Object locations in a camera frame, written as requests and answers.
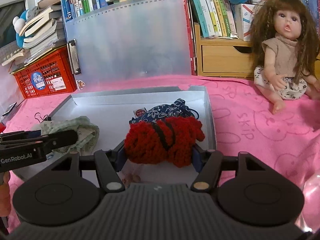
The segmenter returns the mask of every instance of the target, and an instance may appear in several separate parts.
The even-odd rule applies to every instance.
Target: green patterned cloth
[[[54,150],[62,154],[80,153],[81,156],[91,155],[99,138],[99,127],[90,123],[89,118],[86,116],[80,116],[62,122],[43,121],[40,124],[40,128],[41,135],[65,130],[75,130],[78,133],[78,141],[76,144]]]

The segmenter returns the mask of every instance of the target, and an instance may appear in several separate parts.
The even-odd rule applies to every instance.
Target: doll leg
[[[309,96],[312,100],[320,100],[320,93],[315,89],[313,85],[308,84],[306,95]]]
[[[283,101],[282,97],[270,89],[264,88],[260,85],[256,85],[260,92],[271,102],[273,103],[272,113],[277,114],[283,109],[285,109],[285,102]]]

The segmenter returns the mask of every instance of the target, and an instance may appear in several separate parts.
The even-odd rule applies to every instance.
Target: translucent plastic folder
[[[71,20],[66,31],[68,41],[76,40],[81,74],[75,78],[83,91],[118,80],[191,74],[183,0],[128,0]]]

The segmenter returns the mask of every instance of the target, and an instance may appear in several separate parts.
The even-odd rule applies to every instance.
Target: bookshelf
[[[194,23],[196,63],[199,76],[233,77],[253,80],[251,48],[247,41],[222,38],[205,39],[200,26]],[[315,63],[316,77],[320,78],[320,54]]]

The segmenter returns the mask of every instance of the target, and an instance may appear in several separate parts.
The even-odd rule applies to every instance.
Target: doll mouth
[[[290,28],[289,25],[286,25],[286,26],[284,27],[284,30],[287,31],[287,32],[289,32],[289,31],[291,31],[291,28]]]

